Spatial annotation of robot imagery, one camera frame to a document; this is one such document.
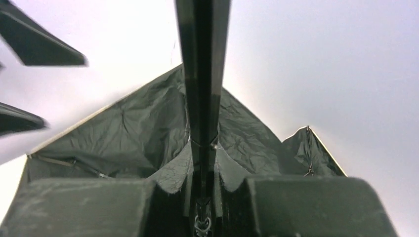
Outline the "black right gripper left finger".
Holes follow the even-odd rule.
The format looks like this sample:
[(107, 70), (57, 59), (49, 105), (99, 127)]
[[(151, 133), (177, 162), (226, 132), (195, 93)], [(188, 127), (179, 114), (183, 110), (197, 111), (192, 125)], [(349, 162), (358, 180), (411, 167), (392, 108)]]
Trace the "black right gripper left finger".
[(19, 192), (3, 237), (141, 237), (155, 183), (141, 179), (43, 179)]

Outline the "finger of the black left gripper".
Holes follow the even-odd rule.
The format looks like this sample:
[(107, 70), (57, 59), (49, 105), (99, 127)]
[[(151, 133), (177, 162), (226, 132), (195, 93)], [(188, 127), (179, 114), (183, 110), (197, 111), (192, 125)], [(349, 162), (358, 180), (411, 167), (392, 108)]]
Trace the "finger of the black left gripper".
[(85, 66), (85, 56), (9, 0), (0, 2), (0, 35), (26, 66)]
[(0, 103), (0, 135), (28, 132), (46, 128), (46, 121), (35, 114)]

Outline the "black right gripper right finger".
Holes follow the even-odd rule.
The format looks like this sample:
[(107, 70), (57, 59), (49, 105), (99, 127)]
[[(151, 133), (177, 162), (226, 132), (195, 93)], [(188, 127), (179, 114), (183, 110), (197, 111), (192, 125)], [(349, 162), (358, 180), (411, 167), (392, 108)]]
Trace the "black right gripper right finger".
[(358, 178), (249, 177), (255, 237), (395, 237), (375, 190)]

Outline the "beige folding umbrella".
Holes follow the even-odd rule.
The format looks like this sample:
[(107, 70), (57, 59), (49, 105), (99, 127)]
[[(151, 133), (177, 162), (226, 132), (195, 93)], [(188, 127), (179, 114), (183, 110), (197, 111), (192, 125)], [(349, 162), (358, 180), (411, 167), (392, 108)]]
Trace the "beige folding umbrella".
[(143, 237), (254, 237), (247, 178), (345, 176), (310, 127), (282, 142), (222, 87), (230, 1), (176, 10), (183, 64), (28, 154), (16, 195), (141, 179), (155, 183)]

